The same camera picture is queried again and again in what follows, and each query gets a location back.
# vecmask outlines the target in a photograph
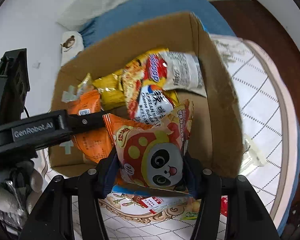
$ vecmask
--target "white snack bag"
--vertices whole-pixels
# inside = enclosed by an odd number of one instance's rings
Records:
[[[164,51],[160,56],[167,63],[167,80],[163,90],[185,89],[207,97],[198,58],[182,52]]]

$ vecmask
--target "plastic bag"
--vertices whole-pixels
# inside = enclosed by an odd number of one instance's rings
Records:
[[[248,176],[255,170],[255,168],[264,167],[267,164],[267,160],[264,154],[247,134],[244,134],[243,137],[244,147],[246,150],[242,156],[239,174]]]
[[[68,103],[68,113],[85,115],[101,110],[100,94],[97,90],[87,92],[76,101]],[[112,143],[105,127],[76,134],[71,139],[79,150],[88,159],[98,163],[102,158],[108,157],[112,150]]]
[[[192,101],[186,100],[154,125],[112,114],[103,117],[125,182],[166,190],[177,190],[184,184],[183,156],[192,124]]]
[[[93,82],[101,94],[101,102],[104,110],[110,110],[125,105],[121,76],[123,70],[120,69],[110,75],[98,78]]]
[[[185,89],[207,97],[197,56],[172,51],[163,51],[160,55],[167,64],[163,90]]]
[[[91,90],[93,90],[94,87],[92,85],[92,78],[91,78],[91,74],[88,73],[86,75],[86,77],[84,78],[84,80],[78,85],[78,89],[77,89],[77,99],[79,99],[79,97],[81,95],[83,95],[86,92],[89,92]]]
[[[154,124],[179,105],[175,91],[162,89],[167,67],[158,53],[165,50],[147,51],[126,65],[122,81],[130,119]]]

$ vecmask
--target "snack bag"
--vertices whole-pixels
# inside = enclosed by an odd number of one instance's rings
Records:
[[[110,75],[98,78],[93,82],[101,94],[103,109],[110,110],[125,105],[121,76],[123,70],[120,69]]]
[[[192,197],[187,199],[185,211],[182,214],[181,220],[196,220],[200,210],[201,199],[195,200]]]
[[[93,90],[94,87],[92,85],[92,78],[91,78],[91,74],[88,73],[86,75],[86,77],[84,78],[84,80],[78,85],[78,89],[77,89],[77,99],[79,99],[79,97],[81,95],[83,95],[86,92],[89,92],[91,90]]]
[[[187,203],[188,197],[187,195],[181,196],[170,196],[170,197],[162,197],[162,196],[151,196],[147,193],[138,194],[137,192],[131,193],[121,193],[120,195],[117,193],[111,193],[107,196],[107,200],[109,203],[115,203],[115,201],[120,202],[122,207],[127,207],[130,205],[137,205],[142,208],[145,208],[152,214],[157,214],[162,212],[165,209],[175,207],[177,205],[185,205]]]
[[[172,51],[162,51],[160,55],[167,64],[163,90],[185,89],[207,97],[197,56]]]
[[[183,156],[187,149],[193,103],[186,100],[154,125],[124,120],[112,114],[104,121],[113,136],[125,182],[175,190],[183,184]]]
[[[150,50],[127,64],[122,81],[130,119],[154,124],[179,105],[175,91],[162,89],[167,66],[159,52],[166,50]]]
[[[100,94],[92,90],[80,96],[76,101],[68,103],[68,114],[85,115],[101,110]],[[98,163],[108,157],[112,150],[112,142],[105,127],[74,135],[71,140],[88,159]]]

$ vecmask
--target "cardboard box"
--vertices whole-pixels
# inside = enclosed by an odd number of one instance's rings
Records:
[[[194,102],[188,150],[204,167],[221,176],[235,177],[243,154],[238,99],[214,44],[200,20],[191,13],[142,22],[90,46],[59,71],[51,109],[66,109],[66,104],[61,102],[62,92],[69,85],[78,85],[88,72],[93,79],[106,76],[154,48],[194,52],[198,56],[208,97],[178,91],[181,102],[186,98]],[[127,117],[127,109],[114,109],[113,114]],[[82,152],[75,147],[69,155],[65,154],[64,147],[51,147],[49,156],[53,169],[67,176],[80,175],[93,166],[84,162]]]

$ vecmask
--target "packaging label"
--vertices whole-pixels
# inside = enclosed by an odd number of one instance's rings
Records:
[[[134,118],[137,122],[154,124],[173,110],[162,90],[154,90],[155,87],[148,85],[141,88],[138,110]]]
[[[79,115],[86,115],[86,114],[90,114],[90,109],[79,110]]]

